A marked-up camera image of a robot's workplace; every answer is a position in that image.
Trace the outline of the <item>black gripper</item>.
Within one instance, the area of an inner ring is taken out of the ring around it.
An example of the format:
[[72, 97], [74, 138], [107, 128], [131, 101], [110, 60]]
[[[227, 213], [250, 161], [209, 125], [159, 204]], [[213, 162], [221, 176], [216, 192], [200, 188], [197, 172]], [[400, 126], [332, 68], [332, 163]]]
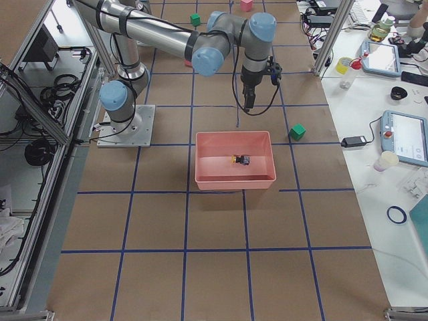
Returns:
[[243, 96], [244, 96], [244, 106], [243, 109], [245, 112], [249, 112], [255, 102], [255, 87], [258, 86], [263, 76], [266, 73], [266, 66], [264, 66], [260, 71], [251, 71], [245, 66], [241, 67], [240, 79], [243, 84]]

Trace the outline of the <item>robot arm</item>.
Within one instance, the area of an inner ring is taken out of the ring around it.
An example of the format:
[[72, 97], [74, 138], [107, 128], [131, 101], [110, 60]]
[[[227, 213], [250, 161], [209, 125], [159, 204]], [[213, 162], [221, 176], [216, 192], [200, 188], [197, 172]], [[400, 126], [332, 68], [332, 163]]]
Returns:
[[278, 87], [282, 69], [270, 56], [276, 20], [269, 13], [249, 19], [214, 11], [205, 32], [185, 29], [138, 10], [128, 1], [75, 1], [81, 18], [92, 27], [109, 33], [118, 54], [118, 79], [105, 83], [99, 94], [106, 111], [107, 127], [95, 140], [100, 147], [149, 146], [155, 107], [138, 105], [137, 96], [150, 82], [138, 54], [137, 43], [183, 58], [198, 74], [209, 77], [224, 64], [233, 46], [244, 50], [240, 79], [249, 113], [255, 103], [255, 88], [264, 76]]

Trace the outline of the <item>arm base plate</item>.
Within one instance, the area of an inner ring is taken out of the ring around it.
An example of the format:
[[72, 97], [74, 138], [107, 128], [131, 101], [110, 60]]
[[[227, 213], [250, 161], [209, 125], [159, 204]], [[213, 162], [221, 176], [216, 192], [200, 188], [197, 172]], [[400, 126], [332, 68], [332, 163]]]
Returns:
[[123, 124], [111, 122], [108, 113], [105, 112], [103, 121], [110, 124], [101, 127], [100, 138], [96, 143], [97, 147], [149, 147], [152, 139], [155, 110], [156, 106], [154, 104], [138, 104], [130, 125], [128, 125], [128, 122]]

